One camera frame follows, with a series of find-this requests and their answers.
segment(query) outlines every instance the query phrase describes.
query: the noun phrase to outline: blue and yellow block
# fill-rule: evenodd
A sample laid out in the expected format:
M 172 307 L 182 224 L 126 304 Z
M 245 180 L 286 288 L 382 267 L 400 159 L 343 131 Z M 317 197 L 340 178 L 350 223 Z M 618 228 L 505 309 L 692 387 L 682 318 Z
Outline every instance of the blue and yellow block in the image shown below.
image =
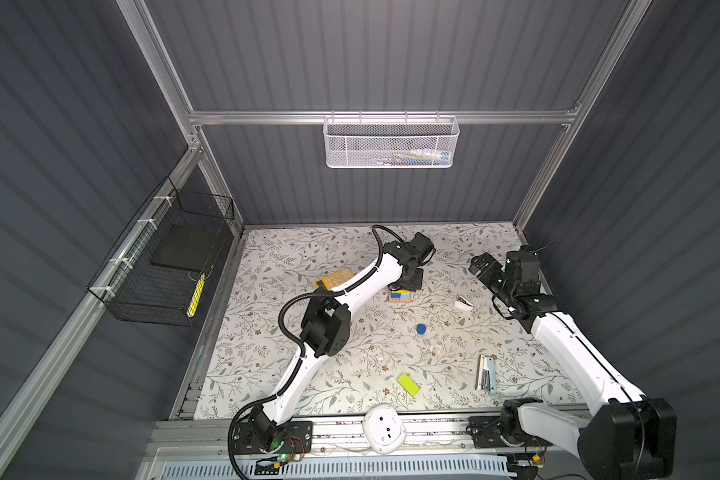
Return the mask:
M 413 301 L 413 293 L 407 290 L 396 290 L 389 293 L 390 303 L 408 303 Z

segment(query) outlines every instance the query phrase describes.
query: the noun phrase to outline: sponge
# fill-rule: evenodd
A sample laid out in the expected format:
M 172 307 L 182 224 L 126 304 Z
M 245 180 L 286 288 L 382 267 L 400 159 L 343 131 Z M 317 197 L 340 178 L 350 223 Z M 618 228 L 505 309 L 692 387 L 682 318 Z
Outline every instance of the sponge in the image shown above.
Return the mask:
M 401 387 L 405 389 L 406 392 L 408 392 L 410 396 L 416 396 L 418 391 L 421 390 L 421 388 L 419 388 L 419 386 L 416 385 L 413 380 L 411 380 L 411 377 L 409 377 L 405 373 L 400 375 L 400 377 L 398 378 L 398 383 Z

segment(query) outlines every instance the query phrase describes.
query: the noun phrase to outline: floral tablecloth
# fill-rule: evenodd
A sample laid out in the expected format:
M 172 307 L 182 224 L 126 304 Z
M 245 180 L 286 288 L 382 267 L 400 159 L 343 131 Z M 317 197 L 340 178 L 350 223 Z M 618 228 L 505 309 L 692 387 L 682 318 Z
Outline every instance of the floral tablecloth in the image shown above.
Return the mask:
M 392 304 L 379 292 L 352 317 L 347 345 L 328 359 L 304 391 L 297 414 L 365 412 L 379 403 L 432 410 L 499 406 L 535 396 L 549 403 L 581 402 L 573 382 L 520 324 L 501 318 L 490 292 L 467 271 L 470 258 L 489 252 L 503 260 L 519 247 L 511 224 L 393 226 L 406 239 L 421 231 L 437 253 L 424 267 L 422 290 Z M 380 232 L 384 241 L 391 238 Z M 369 227 L 252 230 L 213 351 L 196 418 L 231 418 L 240 406 L 272 393 L 296 346 L 277 327 L 284 302 L 314 290 L 314 282 L 344 267 L 357 273 L 375 258 Z M 456 295 L 474 303 L 453 307 Z M 298 332 L 306 302 L 286 324 Z M 427 332 L 420 336 L 416 325 Z M 496 364 L 499 395 L 475 390 L 478 354 Z M 407 373 L 421 391 L 411 397 L 396 379 Z

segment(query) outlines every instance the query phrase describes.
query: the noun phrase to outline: gray corrugated wall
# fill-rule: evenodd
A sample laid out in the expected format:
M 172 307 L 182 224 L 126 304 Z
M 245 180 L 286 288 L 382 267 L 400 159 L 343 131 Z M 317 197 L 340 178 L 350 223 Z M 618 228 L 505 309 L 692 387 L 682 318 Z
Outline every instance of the gray corrugated wall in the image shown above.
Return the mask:
M 451 168 L 326 166 L 319 126 L 204 127 L 246 224 L 512 220 L 557 125 L 465 125 Z
M 530 219 L 552 290 L 720 478 L 720 0 L 655 0 Z
M 148 1 L 195 110 L 569 108 L 625 4 Z
M 114 2 L 0 2 L 0 414 L 185 149 Z M 196 334 L 105 317 L 6 478 L 132 468 Z
M 196 110 L 574 106 L 624 0 L 148 1 Z M 330 170 L 317 127 L 206 127 L 247 224 L 511 220 L 556 126 L 461 126 L 454 166 Z

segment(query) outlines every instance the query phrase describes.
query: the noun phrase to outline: black wire basket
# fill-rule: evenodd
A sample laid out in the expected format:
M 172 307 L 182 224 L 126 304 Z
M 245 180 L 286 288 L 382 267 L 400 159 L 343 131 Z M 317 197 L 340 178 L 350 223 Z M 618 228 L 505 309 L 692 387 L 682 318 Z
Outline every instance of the black wire basket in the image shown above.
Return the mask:
M 88 290 L 118 320 L 191 326 L 200 302 L 212 297 L 213 292 L 205 286 L 211 283 L 212 274 L 221 274 L 234 240 L 233 221 L 231 198 L 174 188 L 151 219 L 137 221 L 143 225 L 132 246 L 113 259 L 117 245 L 130 231 L 126 228 Z M 200 254 L 204 260 L 196 262 L 196 267 L 166 265 L 157 259 L 164 257 L 163 244 L 173 242 L 179 232 L 184 237 L 187 232 L 190 237 L 200 234 L 206 241 L 205 248 L 198 251 L 208 253 Z M 183 252 L 173 249 L 173 254 L 181 258 Z M 94 285 L 105 269 L 112 268 L 112 263 L 114 272 L 108 283 Z

